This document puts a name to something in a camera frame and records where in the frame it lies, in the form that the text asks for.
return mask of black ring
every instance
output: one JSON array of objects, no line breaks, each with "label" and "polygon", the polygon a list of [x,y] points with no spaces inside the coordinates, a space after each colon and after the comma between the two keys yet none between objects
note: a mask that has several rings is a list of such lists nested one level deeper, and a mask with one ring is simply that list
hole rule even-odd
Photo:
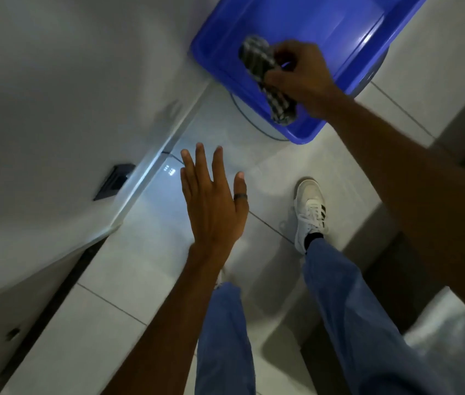
[{"label": "black ring", "polygon": [[235,194],[235,195],[234,195],[234,200],[235,200],[235,201],[236,201],[237,199],[240,199],[240,198],[245,198],[245,199],[247,199],[247,194],[241,193],[241,194]]}]

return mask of hand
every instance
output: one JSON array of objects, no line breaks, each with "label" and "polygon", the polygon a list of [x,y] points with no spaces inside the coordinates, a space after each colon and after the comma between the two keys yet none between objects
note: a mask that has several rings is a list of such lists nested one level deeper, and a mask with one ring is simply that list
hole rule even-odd
[{"label": "hand", "polygon": [[[211,181],[203,144],[196,145],[196,165],[190,153],[181,152],[185,167],[181,169],[181,186],[190,225],[194,233],[194,245],[199,249],[220,250],[229,253],[243,234],[249,204],[246,198],[233,200],[223,167],[223,148],[218,147],[212,159]],[[243,173],[236,173],[234,193],[247,194]]]},{"label": "hand", "polygon": [[274,50],[275,59],[279,63],[289,61],[292,56],[296,66],[292,72],[270,70],[264,82],[303,104],[311,116],[324,119],[326,101],[343,96],[344,93],[334,83],[318,46],[289,40],[275,45]]}]

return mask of jeans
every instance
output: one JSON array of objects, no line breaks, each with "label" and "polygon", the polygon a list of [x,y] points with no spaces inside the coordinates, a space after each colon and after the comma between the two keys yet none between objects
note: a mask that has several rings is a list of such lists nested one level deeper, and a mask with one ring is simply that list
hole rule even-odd
[{"label": "jeans", "polygon": [[[302,272],[353,395],[447,393],[405,343],[359,268],[341,252],[324,239],[314,239]],[[207,309],[198,342],[195,393],[256,394],[240,289],[231,283],[213,292]]]}]

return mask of blue container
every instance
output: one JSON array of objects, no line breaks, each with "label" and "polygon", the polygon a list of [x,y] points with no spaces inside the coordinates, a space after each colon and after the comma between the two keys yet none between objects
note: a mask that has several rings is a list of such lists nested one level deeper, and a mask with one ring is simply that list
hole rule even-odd
[{"label": "blue container", "polygon": [[295,144],[315,138],[325,122],[298,106],[297,120],[280,126],[238,58],[248,35],[270,44],[287,39],[319,45],[336,84],[347,94],[426,0],[221,0],[192,41],[195,59]]}]

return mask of wire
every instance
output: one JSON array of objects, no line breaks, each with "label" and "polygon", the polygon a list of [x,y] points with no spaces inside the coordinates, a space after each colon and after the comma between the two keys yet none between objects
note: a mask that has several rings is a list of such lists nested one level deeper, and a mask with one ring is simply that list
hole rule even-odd
[{"label": "wire", "polygon": [[288,139],[277,139],[276,137],[273,137],[273,136],[270,136],[269,134],[267,134],[266,132],[264,132],[262,129],[260,129],[258,126],[256,126],[252,121],[251,119],[249,119],[247,117],[246,114],[243,113],[243,111],[240,109],[240,107],[238,106],[238,103],[236,102],[236,100],[234,99],[234,96],[233,96],[233,93],[232,92],[229,92],[229,95],[231,96],[231,99],[232,99],[232,102],[234,103],[236,109],[238,110],[238,112],[240,112],[242,114],[242,116],[256,129],[258,130],[259,132],[261,132],[262,134],[265,134],[267,137],[269,137],[270,139],[272,140],[275,140],[275,141],[289,141]]}]

